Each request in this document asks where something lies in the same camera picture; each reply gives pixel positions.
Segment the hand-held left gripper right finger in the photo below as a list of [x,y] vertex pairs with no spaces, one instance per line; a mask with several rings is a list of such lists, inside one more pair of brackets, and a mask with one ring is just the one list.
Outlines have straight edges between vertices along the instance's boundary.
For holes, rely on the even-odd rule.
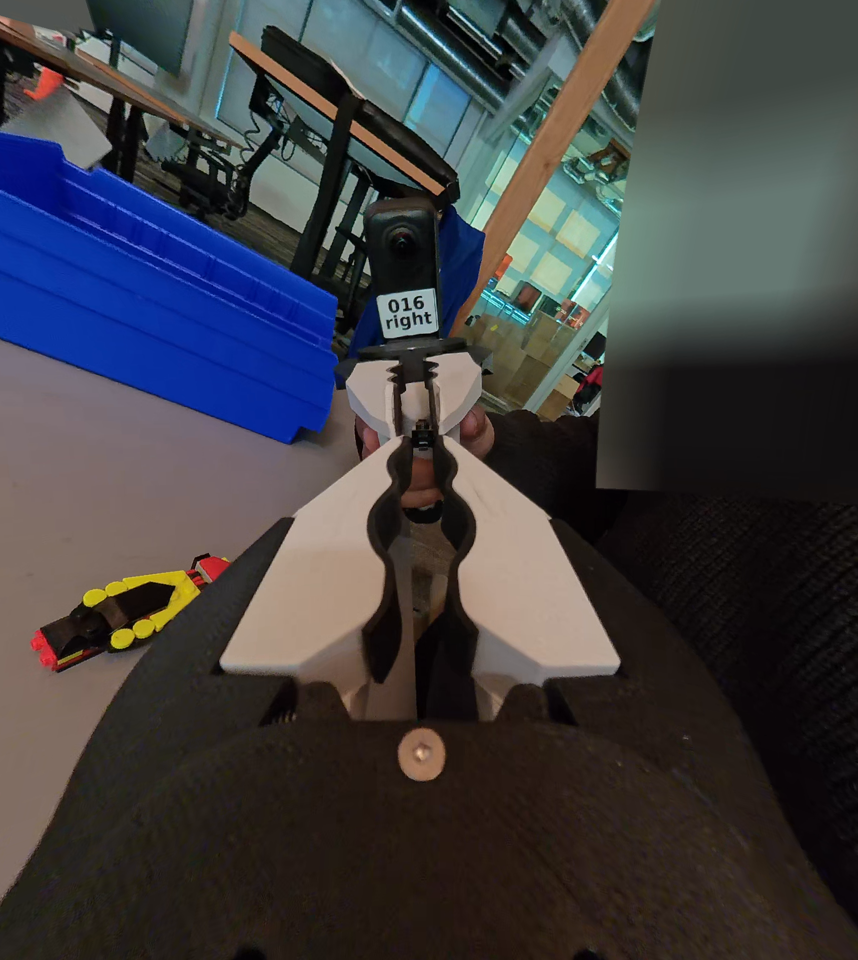
[[435,441],[440,529],[454,548],[440,654],[494,720],[517,686],[609,678],[621,661],[550,517],[451,438]]

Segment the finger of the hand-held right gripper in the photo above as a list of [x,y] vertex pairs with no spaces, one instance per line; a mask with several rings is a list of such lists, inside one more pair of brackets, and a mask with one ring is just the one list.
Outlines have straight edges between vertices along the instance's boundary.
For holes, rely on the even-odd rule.
[[438,436],[455,436],[482,393],[483,369],[471,354],[429,358],[431,419]]
[[409,435],[402,404],[405,386],[398,360],[360,360],[346,379],[351,410],[382,441]]

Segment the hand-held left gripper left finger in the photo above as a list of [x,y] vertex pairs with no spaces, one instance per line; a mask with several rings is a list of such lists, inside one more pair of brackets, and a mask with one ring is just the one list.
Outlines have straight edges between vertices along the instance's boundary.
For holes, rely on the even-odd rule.
[[[390,488],[393,438],[296,514],[219,665],[227,674],[325,682],[353,719],[409,717],[409,522],[388,547],[389,568],[371,545],[367,520]],[[387,678],[366,664],[363,627],[383,599],[385,574],[399,576],[401,643]]]

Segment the person's right forearm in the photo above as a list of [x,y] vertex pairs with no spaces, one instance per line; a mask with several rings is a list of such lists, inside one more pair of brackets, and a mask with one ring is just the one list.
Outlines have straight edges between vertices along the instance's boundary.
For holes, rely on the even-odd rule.
[[494,441],[484,462],[551,518],[590,536],[603,517],[596,488],[599,416],[546,422],[518,410],[489,419]]

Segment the yellow red lego car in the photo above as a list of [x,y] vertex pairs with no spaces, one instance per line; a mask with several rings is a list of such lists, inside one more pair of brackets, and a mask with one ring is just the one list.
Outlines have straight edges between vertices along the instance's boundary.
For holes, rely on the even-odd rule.
[[138,649],[203,594],[230,567],[204,554],[191,566],[126,577],[89,590],[68,615],[37,630],[30,646],[41,666],[63,672],[96,656]]

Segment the person's right hand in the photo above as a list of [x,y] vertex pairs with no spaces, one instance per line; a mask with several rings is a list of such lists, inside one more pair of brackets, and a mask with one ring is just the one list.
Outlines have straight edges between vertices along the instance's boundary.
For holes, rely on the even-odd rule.
[[470,454],[483,460],[494,446],[495,431],[483,406],[474,405],[459,424],[459,443]]

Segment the wooden beam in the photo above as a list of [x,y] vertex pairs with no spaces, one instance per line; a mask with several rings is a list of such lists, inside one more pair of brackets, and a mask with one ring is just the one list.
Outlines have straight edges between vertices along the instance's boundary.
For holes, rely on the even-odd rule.
[[608,2],[486,222],[478,281],[459,308],[451,330],[453,336],[459,336],[463,330],[508,246],[521,230],[653,5],[652,1]]

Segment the black office chair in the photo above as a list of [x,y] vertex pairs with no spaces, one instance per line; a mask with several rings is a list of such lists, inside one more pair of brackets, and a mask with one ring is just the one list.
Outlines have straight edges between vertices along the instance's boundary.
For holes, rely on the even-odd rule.
[[216,138],[191,128],[185,146],[159,162],[163,172],[178,180],[179,204],[201,222],[209,217],[238,221],[247,213],[249,181],[230,162],[229,151]]

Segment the person's black sweater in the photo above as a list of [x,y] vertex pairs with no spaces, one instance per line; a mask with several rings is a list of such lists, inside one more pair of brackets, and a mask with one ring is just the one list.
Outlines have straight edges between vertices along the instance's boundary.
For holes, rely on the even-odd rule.
[[858,927],[858,505],[629,493],[598,546],[700,655]]

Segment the black monitor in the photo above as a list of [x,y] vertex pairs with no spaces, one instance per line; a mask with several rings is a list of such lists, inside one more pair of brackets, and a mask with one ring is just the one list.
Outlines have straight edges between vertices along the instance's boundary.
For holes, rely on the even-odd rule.
[[180,73],[194,1],[87,1],[86,8],[97,37],[128,45],[173,76]]

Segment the wooden top table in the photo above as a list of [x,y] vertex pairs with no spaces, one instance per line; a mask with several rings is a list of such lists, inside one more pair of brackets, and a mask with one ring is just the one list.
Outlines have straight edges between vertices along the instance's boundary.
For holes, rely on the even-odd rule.
[[165,121],[187,137],[192,155],[204,148],[227,153],[242,149],[241,143],[210,124],[174,105],[159,93],[149,92],[115,67],[86,53],[38,38],[21,21],[0,17],[0,127],[6,119],[5,91],[10,75],[29,76],[35,66],[44,66],[64,79],[87,83],[112,98],[107,135],[110,143],[108,168],[131,183],[137,167],[147,115]]

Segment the white folded sheet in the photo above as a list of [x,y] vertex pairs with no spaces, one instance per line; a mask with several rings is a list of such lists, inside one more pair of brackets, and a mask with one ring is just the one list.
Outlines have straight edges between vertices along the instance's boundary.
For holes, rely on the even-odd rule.
[[64,86],[41,100],[30,100],[0,131],[56,143],[69,162],[84,170],[94,168],[113,150],[75,94]]

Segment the black frame table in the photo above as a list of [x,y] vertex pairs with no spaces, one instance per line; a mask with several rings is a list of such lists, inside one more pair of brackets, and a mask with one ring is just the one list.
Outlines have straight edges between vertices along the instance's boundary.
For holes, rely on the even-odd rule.
[[455,170],[420,136],[365,99],[320,55],[267,26],[261,45],[230,33],[233,52],[253,71],[250,113],[269,132],[238,167],[226,208],[242,215],[259,167],[301,125],[323,143],[314,205],[291,270],[335,294],[344,315],[360,300],[365,265],[354,230],[370,191],[378,199],[425,196],[443,213],[459,199]]

